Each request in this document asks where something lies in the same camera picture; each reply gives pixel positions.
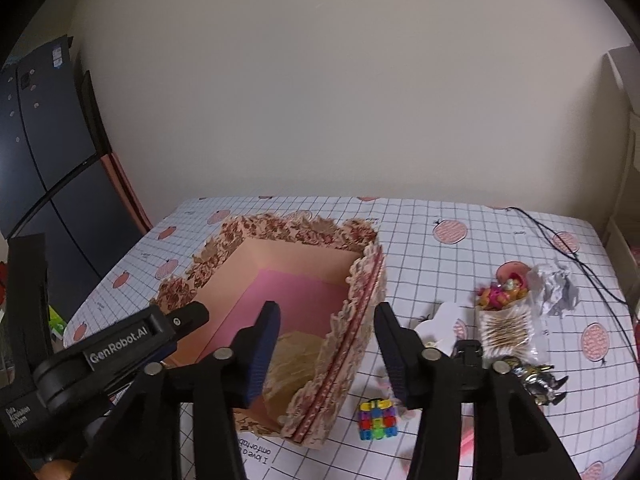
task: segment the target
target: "decorative box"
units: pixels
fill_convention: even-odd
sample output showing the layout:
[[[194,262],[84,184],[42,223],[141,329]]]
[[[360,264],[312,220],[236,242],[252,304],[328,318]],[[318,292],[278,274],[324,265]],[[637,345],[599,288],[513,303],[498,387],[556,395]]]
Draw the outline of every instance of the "decorative box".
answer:
[[[341,226],[297,212],[227,219],[185,277],[165,279],[152,302],[170,311],[197,300],[209,322],[182,339],[173,365],[197,362],[254,323],[265,301],[282,312],[262,395],[236,410],[238,431],[307,447],[327,438],[360,367],[385,299],[382,248],[362,219]]]

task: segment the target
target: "black wardrobe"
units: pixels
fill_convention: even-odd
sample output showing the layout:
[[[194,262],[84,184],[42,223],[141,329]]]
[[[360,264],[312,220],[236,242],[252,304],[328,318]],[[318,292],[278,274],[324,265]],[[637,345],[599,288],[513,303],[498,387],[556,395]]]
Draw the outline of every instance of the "black wardrobe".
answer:
[[[108,171],[90,75],[76,89],[69,46],[63,36],[0,72],[0,231],[46,235],[49,304],[65,320],[145,231]]]

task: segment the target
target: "blue gripper pad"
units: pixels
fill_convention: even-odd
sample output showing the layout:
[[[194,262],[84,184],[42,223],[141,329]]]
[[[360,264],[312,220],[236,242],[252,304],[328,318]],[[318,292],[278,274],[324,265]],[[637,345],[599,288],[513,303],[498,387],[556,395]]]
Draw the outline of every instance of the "blue gripper pad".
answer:
[[[230,345],[236,355],[236,370],[240,373],[235,392],[240,405],[235,408],[248,408],[262,393],[279,331],[280,307],[274,301],[266,301],[255,324],[236,334]]]

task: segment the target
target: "screw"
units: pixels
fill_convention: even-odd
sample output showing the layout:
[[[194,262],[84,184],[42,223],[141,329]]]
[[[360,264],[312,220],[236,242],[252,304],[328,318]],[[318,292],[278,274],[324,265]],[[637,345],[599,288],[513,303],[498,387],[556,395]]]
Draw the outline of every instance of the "screw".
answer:
[[[422,351],[422,357],[427,359],[427,361],[437,361],[442,357],[442,354],[437,348],[425,348]]]
[[[492,365],[492,367],[500,375],[508,374],[509,372],[511,372],[511,367],[504,361],[496,361]]]
[[[213,352],[213,357],[215,357],[218,361],[226,361],[227,359],[231,359],[234,356],[234,351],[228,346],[223,346],[222,348],[218,348],[215,352]]]
[[[149,363],[145,366],[145,374],[158,375],[162,371],[162,365],[160,363]]]

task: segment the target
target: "crumpled foil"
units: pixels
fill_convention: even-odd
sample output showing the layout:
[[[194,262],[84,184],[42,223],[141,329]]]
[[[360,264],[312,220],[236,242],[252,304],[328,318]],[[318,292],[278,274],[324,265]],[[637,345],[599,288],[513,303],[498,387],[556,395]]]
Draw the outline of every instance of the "crumpled foil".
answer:
[[[571,270],[560,264],[539,264],[527,273],[527,285],[534,304],[543,316],[560,316],[575,310],[580,302],[578,287],[572,281]]]

